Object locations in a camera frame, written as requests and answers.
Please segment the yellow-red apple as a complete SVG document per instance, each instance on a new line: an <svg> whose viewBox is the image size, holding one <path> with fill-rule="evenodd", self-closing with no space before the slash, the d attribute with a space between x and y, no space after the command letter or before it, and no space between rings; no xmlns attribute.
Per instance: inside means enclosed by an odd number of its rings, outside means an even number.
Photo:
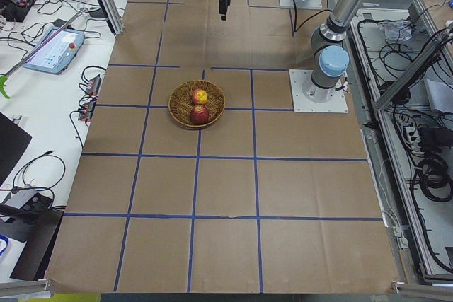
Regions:
<svg viewBox="0 0 453 302"><path fill-rule="evenodd" d="M192 94L192 102L194 105L205 105L207 103L207 91L202 88L196 88Z"/></svg>

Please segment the woven wicker basket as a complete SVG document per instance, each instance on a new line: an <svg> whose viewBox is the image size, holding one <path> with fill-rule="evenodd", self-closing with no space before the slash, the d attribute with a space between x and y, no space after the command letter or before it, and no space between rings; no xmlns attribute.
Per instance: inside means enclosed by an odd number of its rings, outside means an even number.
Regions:
<svg viewBox="0 0 453 302"><path fill-rule="evenodd" d="M207 93L205 107L209 115L206 122L195 123L190 116L195 107L193 94L197 89L204 90ZM192 80L182 83L172 91L168 99L170 115L186 129L204 129L213 125L222 116L225 106L226 99L222 89L205 80Z"/></svg>

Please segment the dark red apple in basket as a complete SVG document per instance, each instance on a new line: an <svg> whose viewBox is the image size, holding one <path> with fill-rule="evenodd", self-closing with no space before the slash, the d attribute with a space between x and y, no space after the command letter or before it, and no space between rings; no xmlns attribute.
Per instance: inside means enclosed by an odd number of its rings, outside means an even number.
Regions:
<svg viewBox="0 0 453 302"><path fill-rule="evenodd" d="M209 110L205 105L195 105L190 111L190 120L193 124L207 124L210 120Z"/></svg>

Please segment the teach pendant tablet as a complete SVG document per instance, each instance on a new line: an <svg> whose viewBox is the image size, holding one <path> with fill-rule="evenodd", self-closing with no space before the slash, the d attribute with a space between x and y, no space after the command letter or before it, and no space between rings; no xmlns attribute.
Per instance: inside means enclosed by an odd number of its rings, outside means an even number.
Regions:
<svg viewBox="0 0 453 302"><path fill-rule="evenodd" d="M75 58L84 40L85 34L82 31L67 28L29 58L23 67L48 74L60 74Z"/></svg>

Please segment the green handled grabber stick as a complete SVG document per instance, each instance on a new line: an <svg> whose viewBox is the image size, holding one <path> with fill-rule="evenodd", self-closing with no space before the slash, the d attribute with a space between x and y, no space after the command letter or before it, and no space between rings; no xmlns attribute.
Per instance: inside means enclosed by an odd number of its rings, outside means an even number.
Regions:
<svg viewBox="0 0 453 302"><path fill-rule="evenodd" d="M67 29L76 19L81 17L82 15L88 13L88 9L86 7L81 8L77 11L68 21L66 21L63 25L61 25L56 31L50 33L41 43L36 45L29 53L27 53L24 58L22 58L18 63L12 66L5 74L1 75L1 94L6 99L9 99L10 96L6 93L5 87L8 78L19 70L29 59L33 58L47 43L49 43L52 39L57 37L57 35L62 32L63 30Z"/></svg>

